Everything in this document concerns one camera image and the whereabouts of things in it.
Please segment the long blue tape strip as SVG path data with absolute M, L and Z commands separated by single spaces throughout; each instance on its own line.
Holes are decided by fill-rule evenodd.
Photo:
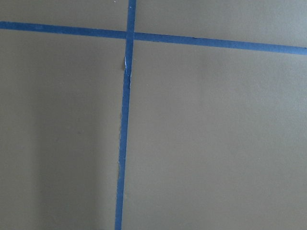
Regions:
M 121 107 L 121 124 L 120 124 L 120 139 L 119 139 L 119 156 L 118 156 L 118 181 L 117 181 L 117 196 L 116 196 L 115 226 L 114 226 L 115 230 L 122 229 L 135 14 L 136 14 L 136 1 L 130 0 L 128 4 L 126 45 L 125 45 L 125 58 L 124 58 L 125 70 L 123 78 L 122 107 Z

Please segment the crossing blue tape strip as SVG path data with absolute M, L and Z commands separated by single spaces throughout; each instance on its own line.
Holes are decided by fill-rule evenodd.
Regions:
M 127 32 L 125 31 L 47 25 L 47 24 L 36 24 L 36 23 L 7 22 L 7 21 L 1 21 L 0 28 L 6 30 L 31 31 L 31 32 L 52 33 L 52 34 L 80 35 L 80 36 L 83 35 L 83 36 L 105 37 L 105 38 L 115 38 L 115 39 L 125 39 L 127 35 Z M 209 39 L 209 38 L 196 38 L 196 37 L 166 35 L 166 34 L 149 34 L 149 33 L 135 32 L 134 39 L 137 41 L 255 50 L 255 51 L 295 54 L 295 55 L 304 55 L 304 56 L 307 54 L 307 49 L 305 47 L 299 47 L 299 46 L 284 46 L 284 45 L 275 45 L 275 44 L 253 43 L 253 42 Z

